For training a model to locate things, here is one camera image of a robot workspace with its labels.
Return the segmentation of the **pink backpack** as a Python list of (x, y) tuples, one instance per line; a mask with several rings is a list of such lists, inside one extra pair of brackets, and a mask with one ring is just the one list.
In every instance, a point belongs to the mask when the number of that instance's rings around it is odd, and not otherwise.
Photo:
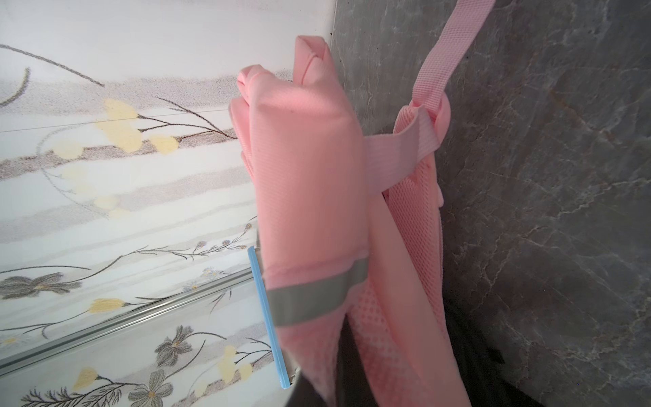
[(326, 41), (293, 78), (243, 69), (229, 111), (254, 183), (262, 277), (291, 406), (467, 406), (442, 298), (435, 152), (446, 85), (493, 8), (459, 1), (393, 131), (366, 136)]

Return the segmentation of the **black backpack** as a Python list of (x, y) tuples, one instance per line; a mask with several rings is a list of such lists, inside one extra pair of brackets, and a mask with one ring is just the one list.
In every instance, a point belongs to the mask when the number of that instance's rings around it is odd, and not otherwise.
[[(445, 311), (452, 322), (452, 351), (459, 367), (469, 401), (473, 406), (540, 406), (535, 400), (506, 381), (498, 368), (505, 362), (497, 349), (491, 348), (482, 333), (456, 305)], [(378, 406), (371, 383), (364, 372), (362, 355), (356, 344), (350, 316), (342, 324), (337, 343), (334, 371), (334, 395), (338, 406)]]

